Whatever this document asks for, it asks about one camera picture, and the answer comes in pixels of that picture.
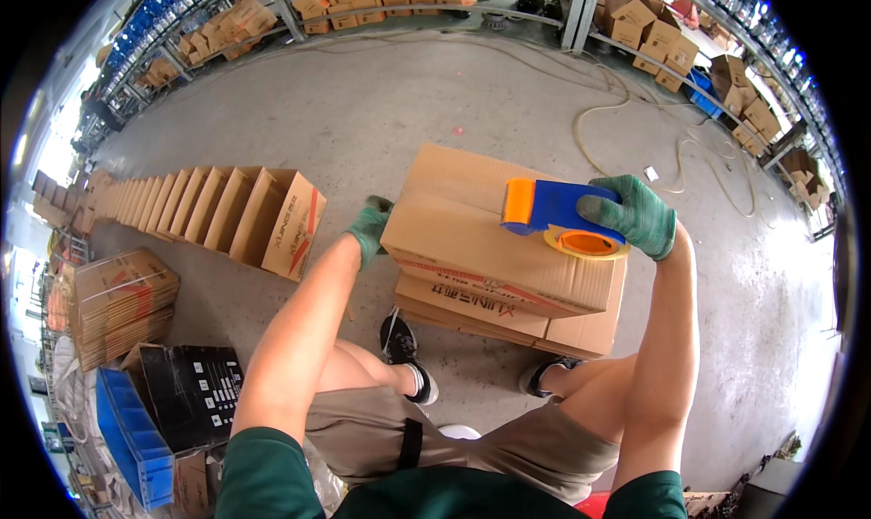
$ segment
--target green shirt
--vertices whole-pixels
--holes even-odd
[[[215,517],[324,517],[302,449],[273,428],[248,428],[227,446]],[[350,491],[337,519],[377,517],[571,517],[585,514],[507,475],[471,468],[399,470]],[[686,519],[680,474],[661,471],[626,483],[608,500],[605,519]]]

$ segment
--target black strap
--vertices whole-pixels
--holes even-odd
[[[402,437],[402,449],[399,452],[399,460],[396,463],[397,470],[417,468],[421,459],[421,447],[423,446],[423,425],[414,419],[405,420],[405,435]]]

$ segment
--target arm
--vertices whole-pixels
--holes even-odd
[[[354,224],[324,252],[269,323],[245,375],[235,436],[267,426],[302,444],[306,415],[333,350],[357,273],[379,252],[393,204],[370,197]]]
[[[674,247],[657,262],[650,317],[626,399],[626,428],[612,492],[651,472],[680,471],[698,373],[695,252],[678,223]]]
[[[612,492],[642,475],[680,471],[686,418],[699,371],[696,261],[677,213],[636,176],[597,178],[621,204],[584,196],[577,212],[619,231],[657,263],[650,316],[626,397],[626,427]]]

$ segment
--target electrical cable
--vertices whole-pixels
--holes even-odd
[[[307,52],[317,52],[317,53],[330,54],[330,55],[346,55],[346,54],[354,54],[357,52],[365,52],[365,51],[372,51],[372,50],[378,50],[378,49],[385,49],[387,47],[395,46],[397,44],[419,44],[419,43],[472,44],[474,46],[485,47],[487,49],[495,50],[496,52],[499,52],[501,54],[505,54],[506,56],[508,56],[508,57],[520,62],[521,64],[524,64],[527,67],[530,67],[530,68],[532,68],[532,69],[534,69],[534,70],[536,70],[536,71],[538,71],[538,72],[540,72],[548,77],[556,78],[556,79],[559,79],[563,82],[572,83],[574,85],[581,86],[582,88],[594,89],[596,91],[603,92],[604,94],[607,94],[607,95],[622,95],[624,97],[624,100],[621,103],[617,103],[614,105],[603,105],[603,106],[598,106],[598,107],[592,107],[592,108],[584,110],[584,111],[578,111],[578,113],[574,117],[574,120],[572,121],[572,136],[575,140],[575,144],[577,145],[578,149],[581,151],[583,156],[586,158],[586,160],[590,163],[590,165],[592,165],[592,167],[596,171],[601,173],[602,175],[611,176],[590,155],[590,153],[587,151],[586,146],[583,144],[583,139],[582,139],[582,135],[580,132],[583,120],[585,118],[587,118],[588,116],[590,116],[592,113],[595,113],[598,111],[620,109],[622,107],[625,107],[629,103],[640,103],[643,105],[648,105],[650,107],[658,109],[660,111],[660,113],[665,114],[670,121],[672,121],[673,123],[678,125],[680,128],[682,128],[684,130],[684,132],[687,135],[690,136],[690,138],[683,139],[678,143],[676,154],[675,154],[675,157],[677,160],[677,165],[678,165],[678,174],[679,174],[679,183],[678,184],[680,185],[680,187],[679,188],[667,188],[667,187],[655,186],[653,184],[649,184],[649,187],[651,187],[653,190],[667,192],[670,194],[683,193],[685,191],[683,149],[684,149],[684,146],[686,144],[694,143],[694,144],[699,145],[699,147],[705,149],[703,151],[703,156],[705,158],[705,162],[711,168],[711,171],[714,174],[714,178],[717,180],[718,185],[723,190],[723,193],[725,194],[726,198],[728,198],[729,203],[732,205],[732,207],[735,209],[735,211],[737,211],[741,216],[746,217],[746,218],[752,218],[753,216],[758,215],[759,219],[762,220],[762,222],[768,228],[773,229],[773,230],[777,228],[776,225],[771,225],[768,222],[768,220],[763,216],[761,210],[758,207],[759,206],[758,195],[756,192],[756,187],[754,184],[753,172],[752,172],[752,169],[755,167],[756,174],[759,174],[758,165],[754,166],[755,162],[753,162],[753,163],[749,162],[748,161],[749,156],[746,155],[746,153],[744,151],[742,151],[738,147],[736,147],[734,143],[732,143],[730,141],[724,142],[724,144],[727,145],[727,147],[729,147],[731,149],[731,152],[737,153],[737,155],[730,156],[726,153],[719,152],[719,151],[713,149],[712,147],[710,147],[707,143],[705,143],[702,139],[700,139],[698,136],[696,136],[690,130],[690,128],[702,128],[702,127],[706,126],[708,122],[714,122],[714,123],[718,124],[721,128],[725,129],[724,124],[722,124],[721,122],[718,122],[712,118],[707,118],[706,120],[704,120],[702,123],[699,123],[699,124],[690,123],[687,120],[680,118],[680,117],[677,117],[676,115],[674,115],[668,111],[668,109],[671,107],[696,108],[696,105],[694,103],[660,103],[660,101],[656,97],[656,95],[651,94],[650,91],[648,89],[646,89],[644,86],[642,86],[641,84],[639,84],[635,81],[631,81],[637,87],[642,89],[647,94],[648,98],[650,99],[650,100],[648,100],[643,95],[632,92],[629,89],[629,87],[626,85],[626,83],[624,82],[624,80],[626,78],[623,75],[621,75],[620,73],[618,73],[614,69],[602,64],[602,62],[596,56],[594,56],[590,52],[587,52],[586,50],[577,50],[577,49],[553,50],[553,49],[550,49],[550,48],[548,48],[548,47],[546,47],[546,46],[544,46],[536,41],[531,41],[531,40],[523,39],[520,37],[510,37],[510,36],[504,36],[504,35],[496,36],[496,35],[486,35],[486,34],[474,33],[473,31],[475,29],[476,28],[470,27],[470,28],[447,28],[447,29],[441,28],[441,29],[423,29],[423,30],[402,30],[402,31],[380,33],[380,34],[371,34],[371,33],[349,34],[349,35],[343,35],[343,36],[335,37],[335,38],[331,37],[327,40],[325,40],[324,38],[318,38],[318,39],[315,39],[314,41],[311,41],[310,43],[299,44],[299,45],[295,45],[292,47],[277,47],[274,49],[265,49],[264,52],[262,52],[261,54],[259,54],[256,57],[254,57],[254,59],[245,60],[242,63],[236,64],[235,67],[232,67],[232,68],[225,68],[222,71],[218,71],[217,74],[212,74],[210,77],[212,77],[211,80],[212,80],[212,82],[214,82],[214,80],[217,80],[217,78],[221,78],[225,74],[230,73],[230,72],[234,71],[235,69],[238,69],[239,67],[242,67],[245,65],[257,64],[260,62],[267,62],[267,61],[270,61],[270,60],[278,58],[278,57],[283,57],[283,56],[287,56],[290,54],[302,54],[302,53],[307,53]],[[408,34],[414,34],[414,35],[417,35],[419,37],[419,35],[421,35],[421,34],[431,34],[431,33],[435,33],[437,36],[431,37],[431,38],[417,38],[415,40],[410,40],[410,41],[409,40],[397,40],[398,37],[402,37],[402,36],[408,35]],[[463,38],[455,38],[455,37],[450,37],[450,36],[444,36],[446,34],[447,35],[462,34],[464,36],[463,36]],[[529,61],[524,60],[520,56],[517,56],[511,52],[508,52],[506,49],[497,48],[495,46],[484,44],[484,43],[479,42],[479,41],[469,40],[470,38],[483,38],[483,39],[494,38],[494,39],[499,40],[500,42],[504,42],[505,40],[509,40],[511,42],[514,42],[515,44],[519,44],[522,47],[525,47],[527,49],[530,49],[530,50],[537,52],[540,56],[544,56],[544,57],[548,58],[553,63],[558,64],[565,69],[569,69],[572,73],[584,76],[587,79],[593,80],[594,82],[597,82],[597,83],[604,83],[606,85],[607,89],[602,89],[602,88],[599,88],[596,86],[591,86],[588,83],[582,83],[582,82],[579,82],[579,81],[574,80],[574,79],[560,76],[556,73],[553,73],[552,71],[549,71],[549,70],[543,69],[541,67],[538,67],[537,65],[534,65],[534,64],[530,63]],[[344,51],[330,49],[333,46],[342,45],[342,44],[350,44],[350,43],[360,42],[360,41],[368,41],[368,42],[376,42],[376,43],[384,43],[384,44],[379,45],[379,46],[367,46],[367,47],[361,48],[361,49],[348,49],[348,50],[344,50]],[[594,62],[592,63],[593,70],[602,69],[604,71],[602,79],[595,78],[591,72],[582,71],[582,70],[576,69],[575,67],[571,67],[569,64],[565,64],[563,62],[560,62],[558,59],[556,59],[554,57],[554,55],[560,56],[563,54],[574,54],[574,56],[572,56],[572,58],[573,58],[572,63],[573,64],[578,64],[578,63],[589,64],[590,62],[588,60],[584,60],[582,58],[578,59],[578,56],[576,54],[578,52],[581,52],[582,55],[588,55],[594,60]],[[612,83],[612,78],[617,81],[616,84]],[[618,87],[622,90],[615,91],[615,89],[614,89],[615,87]],[[751,209],[749,210],[749,212],[745,212],[739,208],[738,204],[735,202],[734,198],[729,193],[729,190],[726,188],[720,174],[717,172],[713,161],[711,160],[710,156],[708,155],[709,152],[716,155],[716,156],[719,156],[723,159],[726,159],[726,160],[735,160],[740,155],[742,168],[746,174],[747,185],[748,185],[748,188],[750,190],[751,200],[752,200],[752,205],[751,205]]]

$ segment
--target green work glove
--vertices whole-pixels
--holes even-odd
[[[361,271],[376,254],[387,254],[381,246],[381,235],[392,210],[393,202],[389,199],[369,196],[366,198],[366,207],[357,215],[357,220],[345,230],[360,242]]]
[[[655,262],[671,252],[678,225],[678,212],[669,208],[637,176],[621,175],[594,178],[592,186],[613,190],[622,204],[598,196],[581,196],[577,214],[595,224],[616,230]]]

